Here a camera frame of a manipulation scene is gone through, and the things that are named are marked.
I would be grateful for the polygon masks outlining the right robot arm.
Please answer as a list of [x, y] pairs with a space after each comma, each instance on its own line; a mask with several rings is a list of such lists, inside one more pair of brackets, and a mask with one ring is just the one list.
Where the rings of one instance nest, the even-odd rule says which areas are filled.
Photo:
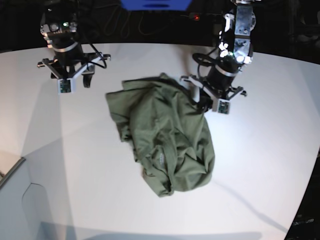
[[43, 6], [40, 33], [54, 56], [42, 59], [37, 67], [50, 70], [60, 94], [72, 93], [79, 77], [83, 86], [90, 88], [96, 67], [106, 69], [111, 55], [98, 51], [81, 29], [81, 2], [46, 0]]

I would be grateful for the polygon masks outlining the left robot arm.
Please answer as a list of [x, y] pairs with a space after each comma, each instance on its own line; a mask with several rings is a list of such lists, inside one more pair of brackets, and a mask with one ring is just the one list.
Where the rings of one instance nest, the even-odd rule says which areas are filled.
[[251, 32], [256, 16], [251, 0], [79, 0], [76, 15], [83, 42], [211, 44], [209, 52], [195, 52], [206, 75], [185, 75], [193, 100], [203, 108], [228, 107], [236, 96], [246, 96], [233, 81], [253, 58]]

